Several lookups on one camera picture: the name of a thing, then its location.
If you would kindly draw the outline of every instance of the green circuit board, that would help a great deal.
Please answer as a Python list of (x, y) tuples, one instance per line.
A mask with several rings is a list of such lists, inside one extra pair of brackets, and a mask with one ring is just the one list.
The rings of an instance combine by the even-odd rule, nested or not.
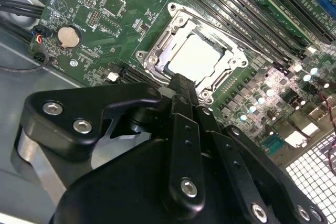
[[(237, 68), (220, 84), (213, 94), (213, 103), (208, 106), (213, 110), (221, 124), (234, 123), (257, 143), (266, 139), (263, 118), (267, 111), (273, 111), (277, 117), (288, 116), (294, 112), (290, 104), (283, 102), (282, 96), (294, 89), (306, 100), (314, 100), (314, 94), (307, 93), (303, 82), (291, 66), (300, 63), (319, 69), (319, 77), (336, 81), (336, 23), (315, 0), (298, 0), (301, 11), (307, 12), (313, 21), (321, 25), (320, 37), (312, 32), (311, 26), (299, 19), (293, 9), (286, 6), (285, 0), (49, 0), (40, 24), (51, 29), (54, 34), (44, 39), (52, 61), (57, 70), (86, 86), (105, 85), (106, 72), (110, 65), (126, 64), (137, 73), (153, 80), (136, 57), (138, 51), (149, 51), (166, 25), (172, 19), (168, 10), (169, 3), (178, 3), (194, 9), (207, 20), (215, 16), (223, 25), (222, 29), (244, 41), (256, 45), (265, 57), (279, 60), (291, 60), (288, 64), (292, 76), (284, 76), (275, 69), (265, 57), (253, 52), (241, 44), (248, 66)], [(57, 31), (64, 26), (76, 27), (81, 35), (81, 44), (75, 48), (63, 48), (57, 37)], [(314, 48), (301, 59), (307, 48)], [(39, 46), (32, 41), (30, 52), (38, 59)], [(256, 81), (255, 87), (242, 94), (241, 88), (258, 73), (262, 80)], [(263, 105), (257, 106), (257, 112), (249, 113), (248, 120), (242, 122), (237, 113), (243, 110), (247, 101), (255, 94), (264, 94), (262, 87), (268, 85), (276, 95), (268, 98)], [(235, 100), (240, 94), (242, 100)], [(228, 100), (234, 100), (237, 107), (229, 113), (223, 112)]]

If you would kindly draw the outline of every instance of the robotic arm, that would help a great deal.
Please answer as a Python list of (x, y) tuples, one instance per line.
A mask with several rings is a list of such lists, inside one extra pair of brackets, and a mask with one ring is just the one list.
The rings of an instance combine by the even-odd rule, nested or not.
[[(21, 126), (16, 150), (57, 205), (50, 224), (328, 223), (240, 129), (218, 126), (179, 74), (159, 90), (136, 83), (35, 93)], [(151, 139), (92, 169), (107, 132)]]

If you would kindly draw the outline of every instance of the mounting screw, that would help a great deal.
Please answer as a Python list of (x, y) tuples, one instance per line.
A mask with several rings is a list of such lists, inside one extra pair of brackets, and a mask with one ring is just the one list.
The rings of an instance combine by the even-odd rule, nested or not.
[(157, 57), (156, 56), (154, 56), (154, 55), (150, 55), (149, 56), (149, 59), (148, 59), (148, 61), (151, 63), (151, 64), (155, 64), (156, 62), (157, 62)]
[(43, 105), (43, 111), (48, 115), (59, 115), (63, 112), (63, 107), (56, 102), (47, 102)]
[(306, 221), (309, 221), (310, 220), (309, 214), (304, 210), (304, 208), (301, 206), (297, 206), (297, 208), (301, 217)]
[(79, 119), (76, 120), (74, 123), (74, 129), (75, 131), (81, 133), (81, 134), (88, 134), (92, 131), (92, 125), (86, 120)]
[(320, 216), (320, 214), (313, 208), (310, 208), (311, 213), (313, 214), (313, 216), (319, 221), (322, 222), (322, 217)]
[(190, 198), (195, 198), (197, 195), (196, 185), (189, 179), (184, 179), (181, 182), (181, 189), (184, 194)]
[(207, 115), (210, 115), (210, 111), (207, 108), (202, 108), (203, 112)]
[(262, 223), (267, 222), (267, 215), (265, 211), (257, 204), (252, 204), (252, 212), (257, 217), (258, 220), (260, 220)]
[(235, 135), (239, 136), (239, 131), (236, 128), (231, 128), (231, 130)]
[(70, 66), (76, 67), (76, 66), (78, 66), (78, 62), (76, 60), (71, 60), (70, 61)]

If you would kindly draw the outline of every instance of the hex bolt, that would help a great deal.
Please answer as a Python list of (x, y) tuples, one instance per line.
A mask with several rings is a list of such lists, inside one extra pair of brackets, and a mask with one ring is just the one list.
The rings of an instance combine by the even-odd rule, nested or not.
[(43, 105), (43, 111), (48, 115), (59, 115), (63, 112), (63, 107), (57, 102), (47, 102)]
[(197, 187), (189, 179), (184, 179), (181, 181), (181, 190), (189, 198), (195, 198), (197, 195)]
[(304, 210), (303, 207), (301, 206), (297, 206), (298, 208), (298, 211), (299, 211), (299, 214), (300, 216), (305, 219), (306, 221), (309, 221), (310, 220), (310, 217), (309, 217), (309, 214), (307, 213), (307, 211)]
[(313, 208), (310, 208), (311, 213), (313, 214), (313, 216), (319, 221), (322, 222), (322, 217), (321, 215)]
[(255, 215), (255, 217), (257, 217), (257, 219), (260, 222), (262, 223), (267, 222), (267, 215), (265, 211), (258, 204), (253, 203), (251, 208), (252, 208), (253, 214)]
[(88, 134), (92, 131), (92, 125), (86, 120), (78, 119), (74, 123), (74, 129), (75, 131), (81, 133), (81, 134)]

